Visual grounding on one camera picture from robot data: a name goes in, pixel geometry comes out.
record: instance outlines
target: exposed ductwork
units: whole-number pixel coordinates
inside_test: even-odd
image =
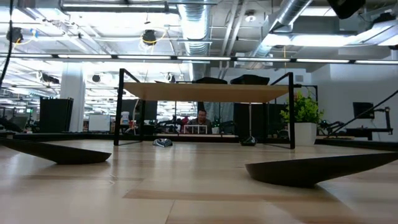
[[[252,52],[252,57],[266,57],[271,50],[271,46],[268,46],[266,37],[272,30],[276,30],[283,26],[292,26],[294,21],[300,16],[304,9],[311,4],[312,0],[284,0],[281,4],[280,9],[267,16],[263,26],[263,37],[262,42]],[[244,67],[253,69],[257,63],[247,63]]]
[[[181,15],[181,28],[184,39],[197,40],[185,43],[188,55],[208,55],[209,45],[200,42],[208,37],[209,6],[200,4],[178,5]],[[191,79],[203,78],[209,72],[209,66],[202,63],[193,63],[190,67]]]

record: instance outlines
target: ceiling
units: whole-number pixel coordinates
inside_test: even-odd
[[[65,1],[69,3],[98,3],[97,1]],[[249,0],[246,11],[254,11],[255,21],[248,22],[243,16],[242,23],[238,26],[240,9],[231,18],[231,8],[234,0],[218,1],[211,7],[210,55],[221,55],[224,37],[227,33],[229,20],[233,20],[232,32],[238,29],[236,41],[234,41],[231,54],[253,51],[263,40],[262,26],[267,15],[279,10],[280,0],[253,1]],[[367,12],[392,7],[396,1],[367,0]],[[8,8],[0,7],[0,52],[7,52],[9,41],[6,39],[8,24]],[[370,14],[362,17],[353,16],[345,21],[339,21],[326,0],[314,0],[304,10],[302,16],[295,22],[291,34],[305,34],[311,31],[319,31],[313,34],[321,35],[329,32],[329,26],[336,30],[330,34],[345,32],[349,36],[356,36],[369,27],[368,19],[373,19]],[[14,27],[22,28],[24,40],[21,45],[15,45],[14,53],[42,53],[42,54],[154,54],[154,55],[185,55],[184,37],[181,28],[180,16],[164,13],[117,13],[117,12],[62,12],[54,8],[42,8],[38,11],[15,9],[12,17]],[[145,47],[141,41],[141,35],[145,30],[155,30],[155,35],[160,39],[153,48]],[[350,47],[313,47],[313,46],[274,46],[270,54],[274,57],[295,58],[375,58],[381,59],[389,55],[390,50],[386,46],[373,44],[356,44]],[[4,85],[48,85],[37,78],[38,71],[58,78],[62,81],[62,61],[42,61],[12,59],[9,65]],[[84,62],[90,71],[87,73],[87,96],[95,96],[102,101],[109,96],[116,96],[116,90],[99,90],[95,87],[114,87],[118,85],[118,72],[120,68],[126,68],[141,81],[165,82],[167,75],[174,75],[177,81],[189,81],[189,63],[131,63],[131,62]],[[293,67],[306,68],[309,72],[317,66],[298,63]],[[101,82],[91,80],[93,75],[100,75]],[[23,96],[28,94],[38,96],[57,96],[60,89],[45,88],[3,88],[2,94],[7,97]]]

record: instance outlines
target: black table frame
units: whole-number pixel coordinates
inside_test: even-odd
[[[139,127],[140,127],[141,130],[139,132],[139,140],[138,141],[134,141],[134,142],[124,143],[124,144],[119,144],[120,127],[121,127],[120,120],[121,120],[123,91],[124,91],[124,75],[127,75],[130,78],[132,78],[135,82],[140,83],[140,81],[134,75],[132,75],[130,72],[128,72],[126,69],[124,69],[124,68],[120,68],[119,69],[118,102],[117,102],[117,105],[116,105],[116,120],[115,120],[115,130],[114,130],[114,138],[113,138],[113,145],[114,146],[122,146],[122,145],[125,145],[125,144],[134,144],[134,143],[142,142],[142,141],[145,140],[144,132],[142,131],[141,127],[144,126],[145,103],[146,103],[146,101],[142,100],[141,101],[141,108],[140,108],[140,114],[141,115],[140,115]],[[293,72],[288,72],[285,75],[282,75],[276,81],[271,83],[271,85],[275,85],[275,84],[279,83],[284,78],[288,78],[289,79],[289,85],[288,85],[288,89],[289,89],[289,117],[290,117],[290,121],[289,121],[289,123],[290,123],[290,130],[289,130],[290,131],[290,138],[289,138],[290,147],[289,147],[289,149],[295,149],[294,88],[301,88],[302,86],[294,84],[294,74],[293,74]],[[264,109],[263,109],[264,116],[266,118],[267,114],[268,114],[267,103],[263,103],[263,105],[264,105]],[[268,138],[268,133],[267,133],[268,123],[267,123],[266,119],[264,119],[263,127],[264,127],[264,140],[263,140],[263,143],[265,143],[265,144],[271,143],[272,141],[267,141],[267,138]]]

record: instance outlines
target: man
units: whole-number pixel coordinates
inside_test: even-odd
[[[188,125],[206,125],[207,134],[212,134],[211,132],[211,121],[206,119],[207,112],[204,109],[200,109],[198,112],[198,118],[190,120]],[[206,134],[205,127],[199,127],[199,133],[197,127],[187,127],[187,131],[191,134]]]

